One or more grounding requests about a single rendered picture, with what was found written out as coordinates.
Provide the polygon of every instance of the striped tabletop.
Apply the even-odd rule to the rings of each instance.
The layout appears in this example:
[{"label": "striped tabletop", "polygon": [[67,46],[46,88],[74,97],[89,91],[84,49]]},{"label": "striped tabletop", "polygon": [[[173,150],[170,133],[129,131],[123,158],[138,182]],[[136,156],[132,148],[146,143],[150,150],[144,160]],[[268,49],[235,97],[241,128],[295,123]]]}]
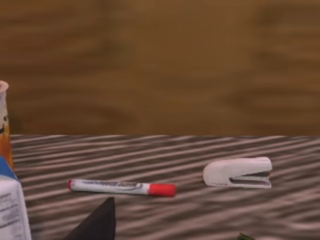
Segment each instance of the striped tabletop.
[{"label": "striped tabletop", "polygon": [[[107,197],[117,240],[320,239],[320,137],[15,135],[33,240],[61,240]],[[214,160],[267,156],[272,189],[206,187]],[[177,184],[174,198],[69,192],[68,179]]]}]

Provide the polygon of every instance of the red marker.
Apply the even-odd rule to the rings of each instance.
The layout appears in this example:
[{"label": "red marker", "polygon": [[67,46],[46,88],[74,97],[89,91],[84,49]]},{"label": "red marker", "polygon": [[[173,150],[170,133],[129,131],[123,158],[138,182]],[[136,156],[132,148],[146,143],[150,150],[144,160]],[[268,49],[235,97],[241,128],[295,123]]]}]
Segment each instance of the red marker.
[{"label": "red marker", "polygon": [[174,184],[125,181],[72,179],[68,182],[68,188],[75,192],[151,195],[162,197],[173,197],[176,194],[176,186]]}]

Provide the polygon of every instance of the green object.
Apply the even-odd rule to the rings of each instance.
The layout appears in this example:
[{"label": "green object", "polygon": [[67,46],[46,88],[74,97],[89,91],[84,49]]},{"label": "green object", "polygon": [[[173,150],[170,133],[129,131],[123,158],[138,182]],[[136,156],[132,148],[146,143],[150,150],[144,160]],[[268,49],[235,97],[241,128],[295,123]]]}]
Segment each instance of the green object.
[{"label": "green object", "polygon": [[236,240],[255,240],[255,239],[247,235],[244,235],[243,233],[240,233],[239,236],[236,238]]}]

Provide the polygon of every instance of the tablecloth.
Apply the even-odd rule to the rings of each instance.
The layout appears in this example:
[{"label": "tablecloth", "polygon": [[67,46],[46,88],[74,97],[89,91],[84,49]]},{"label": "tablecloth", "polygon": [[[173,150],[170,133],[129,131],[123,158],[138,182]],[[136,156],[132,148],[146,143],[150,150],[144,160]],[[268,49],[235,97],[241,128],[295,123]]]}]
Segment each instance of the tablecloth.
[{"label": "tablecloth", "polygon": [[[14,135],[33,240],[61,240],[115,197],[117,240],[320,239],[320,137]],[[207,187],[219,159],[267,156],[272,189]],[[70,192],[68,179],[175,183],[173,198]]]}]

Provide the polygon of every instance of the brown wooden background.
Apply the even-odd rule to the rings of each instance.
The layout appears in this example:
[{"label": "brown wooden background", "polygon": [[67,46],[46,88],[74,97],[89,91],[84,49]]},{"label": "brown wooden background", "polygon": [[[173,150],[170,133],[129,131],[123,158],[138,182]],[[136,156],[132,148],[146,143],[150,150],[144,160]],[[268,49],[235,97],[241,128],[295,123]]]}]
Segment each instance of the brown wooden background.
[{"label": "brown wooden background", "polygon": [[15,134],[320,133],[317,1],[3,0],[0,29]]}]

